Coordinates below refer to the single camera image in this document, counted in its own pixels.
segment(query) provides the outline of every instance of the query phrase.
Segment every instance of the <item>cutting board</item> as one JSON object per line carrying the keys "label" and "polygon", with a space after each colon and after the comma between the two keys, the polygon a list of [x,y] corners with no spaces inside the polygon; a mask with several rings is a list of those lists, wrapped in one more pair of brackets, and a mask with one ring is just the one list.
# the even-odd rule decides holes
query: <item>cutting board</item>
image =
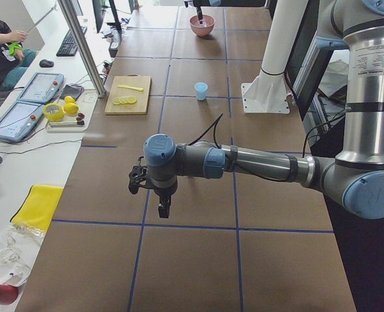
{"label": "cutting board", "polygon": [[[106,115],[145,115],[147,114],[148,95],[150,93],[150,84],[152,79],[150,76],[115,76],[113,85],[108,96],[107,105],[105,106]],[[118,85],[135,86],[144,88],[143,91],[136,91],[127,88],[119,88]],[[135,104],[115,105],[113,100],[121,96],[135,96],[137,102]]]}

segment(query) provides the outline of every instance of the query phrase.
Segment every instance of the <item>white pillar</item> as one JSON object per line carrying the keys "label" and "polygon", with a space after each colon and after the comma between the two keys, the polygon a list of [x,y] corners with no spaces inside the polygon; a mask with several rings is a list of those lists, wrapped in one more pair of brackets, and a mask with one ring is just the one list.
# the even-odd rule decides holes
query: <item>white pillar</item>
{"label": "white pillar", "polygon": [[244,112],[289,113],[283,73],[308,1],[277,1],[260,74],[241,84]]}

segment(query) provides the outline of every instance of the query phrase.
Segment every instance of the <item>robot label sticker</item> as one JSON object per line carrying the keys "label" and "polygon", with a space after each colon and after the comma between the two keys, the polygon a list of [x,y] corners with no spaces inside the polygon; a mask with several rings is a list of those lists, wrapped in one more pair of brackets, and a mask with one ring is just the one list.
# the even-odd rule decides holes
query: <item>robot label sticker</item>
{"label": "robot label sticker", "polygon": [[384,76],[384,44],[351,51],[348,80],[360,77]]}

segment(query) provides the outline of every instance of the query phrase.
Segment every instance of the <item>pink bowl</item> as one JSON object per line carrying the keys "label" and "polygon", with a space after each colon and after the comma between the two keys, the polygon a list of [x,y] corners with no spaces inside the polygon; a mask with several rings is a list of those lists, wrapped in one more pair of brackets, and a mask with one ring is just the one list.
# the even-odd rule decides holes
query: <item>pink bowl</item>
{"label": "pink bowl", "polygon": [[189,20],[192,31],[200,37],[206,36],[212,32],[213,26],[215,25],[215,19],[209,15],[203,15],[204,23],[201,26],[198,21],[198,16],[192,16]]}

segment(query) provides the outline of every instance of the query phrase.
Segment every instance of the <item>black stand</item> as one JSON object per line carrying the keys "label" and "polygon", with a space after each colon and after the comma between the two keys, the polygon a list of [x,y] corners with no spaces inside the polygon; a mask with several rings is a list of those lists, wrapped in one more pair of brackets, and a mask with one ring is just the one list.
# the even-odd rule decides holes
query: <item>black stand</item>
{"label": "black stand", "polygon": [[114,23],[107,24],[109,26],[114,26],[115,29],[111,31],[112,39],[111,43],[109,44],[108,52],[111,57],[115,57],[117,55],[118,48],[120,47],[120,43],[122,40],[122,28],[120,19],[118,18],[117,8],[115,7],[114,0],[109,0],[109,6],[114,16]]}

